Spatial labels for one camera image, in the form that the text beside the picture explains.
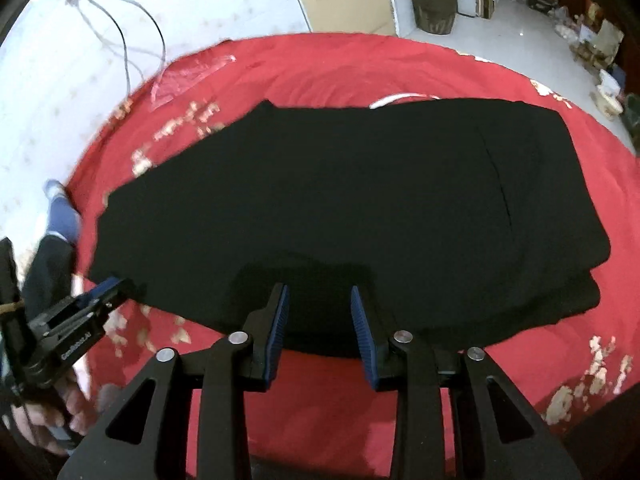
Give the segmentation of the left hand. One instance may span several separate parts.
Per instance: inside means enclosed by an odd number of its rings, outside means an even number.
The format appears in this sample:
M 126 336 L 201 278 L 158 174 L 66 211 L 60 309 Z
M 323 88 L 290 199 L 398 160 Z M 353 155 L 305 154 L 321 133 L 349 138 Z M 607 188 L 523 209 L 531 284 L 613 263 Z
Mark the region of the left hand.
M 57 456 L 68 455 L 62 441 L 52 434 L 52 428 L 68 428 L 75 434 L 85 436 L 98 418 L 113 404 L 122 392 L 115 384 L 103 385 L 94 399 L 85 396 L 80 388 L 76 372 L 71 368 L 58 382 L 56 400 L 65 404 L 70 421 L 51 403 L 26 402 L 20 408 L 10 407 L 8 421 L 29 444 Z

